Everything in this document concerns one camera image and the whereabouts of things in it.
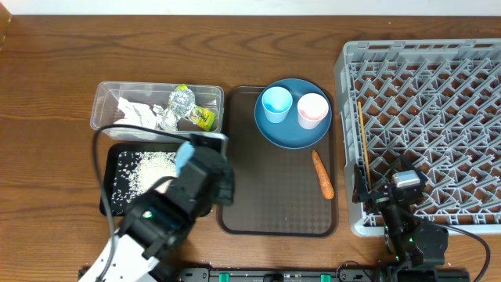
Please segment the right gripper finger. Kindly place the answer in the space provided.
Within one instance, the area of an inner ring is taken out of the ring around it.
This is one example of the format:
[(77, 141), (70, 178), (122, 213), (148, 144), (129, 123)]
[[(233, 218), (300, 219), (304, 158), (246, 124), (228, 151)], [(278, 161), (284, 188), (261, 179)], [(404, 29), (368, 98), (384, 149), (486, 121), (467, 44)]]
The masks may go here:
[(397, 172), (416, 171), (410, 160), (403, 154), (397, 159)]
[(364, 182), (364, 177), (358, 165), (355, 164), (352, 202), (356, 204), (363, 203), (367, 201), (368, 196), (369, 196), (369, 191)]

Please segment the foil snack wrapper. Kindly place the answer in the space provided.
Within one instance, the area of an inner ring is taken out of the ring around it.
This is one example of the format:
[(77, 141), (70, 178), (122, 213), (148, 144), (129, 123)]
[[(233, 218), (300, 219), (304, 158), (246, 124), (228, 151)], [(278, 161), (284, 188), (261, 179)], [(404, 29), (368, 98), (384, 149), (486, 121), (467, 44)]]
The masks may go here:
[(187, 85), (179, 85), (169, 96), (166, 118), (169, 125), (177, 125), (185, 118), (204, 131), (210, 131), (217, 117), (215, 112), (196, 104), (196, 97)]

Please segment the white cooked rice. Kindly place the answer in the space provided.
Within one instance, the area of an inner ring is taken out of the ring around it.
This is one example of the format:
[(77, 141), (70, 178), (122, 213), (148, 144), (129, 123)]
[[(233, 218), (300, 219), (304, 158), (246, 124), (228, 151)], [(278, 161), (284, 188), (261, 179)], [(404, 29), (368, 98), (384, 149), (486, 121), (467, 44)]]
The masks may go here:
[(114, 215), (122, 215), (126, 206), (145, 193), (158, 179), (176, 177), (176, 152), (133, 152), (118, 155), (112, 182), (110, 208)]

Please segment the white napkin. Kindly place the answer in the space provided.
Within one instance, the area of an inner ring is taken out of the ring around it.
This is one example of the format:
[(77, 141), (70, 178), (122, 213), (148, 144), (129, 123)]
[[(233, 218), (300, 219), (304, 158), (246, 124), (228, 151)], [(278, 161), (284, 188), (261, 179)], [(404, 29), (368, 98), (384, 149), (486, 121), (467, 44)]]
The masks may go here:
[(115, 121), (115, 124), (135, 125), (150, 129), (156, 128), (157, 117), (149, 105), (129, 102), (127, 99), (120, 98), (117, 107), (124, 114), (124, 117)]

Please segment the light blue cup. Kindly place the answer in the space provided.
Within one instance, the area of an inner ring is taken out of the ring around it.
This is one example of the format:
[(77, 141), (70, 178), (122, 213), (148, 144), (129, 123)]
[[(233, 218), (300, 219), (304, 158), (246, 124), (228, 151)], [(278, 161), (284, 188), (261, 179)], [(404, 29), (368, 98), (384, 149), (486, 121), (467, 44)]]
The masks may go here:
[(277, 124), (287, 117), (293, 105), (293, 96), (284, 87), (274, 86), (264, 91), (261, 104), (267, 120)]

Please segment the light blue bowl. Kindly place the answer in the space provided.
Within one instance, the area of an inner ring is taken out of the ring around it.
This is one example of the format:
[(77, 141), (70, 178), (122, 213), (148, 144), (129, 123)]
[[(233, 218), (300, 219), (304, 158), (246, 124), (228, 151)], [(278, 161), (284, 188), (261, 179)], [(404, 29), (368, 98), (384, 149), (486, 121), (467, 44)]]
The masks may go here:
[(176, 152), (175, 156), (175, 172), (177, 176), (181, 175), (182, 168), (188, 163), (189, 159), (194, 155), (195, 147), (191, 142), (184, 142)]

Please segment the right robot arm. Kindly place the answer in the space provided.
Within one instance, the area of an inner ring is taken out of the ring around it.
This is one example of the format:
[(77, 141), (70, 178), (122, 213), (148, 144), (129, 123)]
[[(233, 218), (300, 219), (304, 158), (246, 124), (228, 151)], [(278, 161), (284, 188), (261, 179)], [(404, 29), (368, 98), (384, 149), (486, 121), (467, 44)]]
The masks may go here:
[(362, 203), (366, 212), (382, 215), (385, 244), (397, 259), (374, 278), (437, 281), (436, 268), (445, 263), (449, 232), (411, 214), (411, 206), (424, 198), (427, 177), (403, 155), (390, 171), (392, 180), (384, 183), (380, 190), (372, 190), (364, 182), (359, 166), (354, 166), (352, 201)]

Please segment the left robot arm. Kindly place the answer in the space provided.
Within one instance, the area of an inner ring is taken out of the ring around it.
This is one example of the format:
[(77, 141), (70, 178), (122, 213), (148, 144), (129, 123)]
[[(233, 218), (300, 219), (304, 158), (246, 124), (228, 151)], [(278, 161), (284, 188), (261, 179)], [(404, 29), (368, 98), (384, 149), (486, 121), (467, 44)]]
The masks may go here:
[(188, 237), (214, 204), (233, 201), (234, 173), (219, 152), (194, 148), (179, 177), (162, 177), (133, 200), (81, 281), (139, 281)]

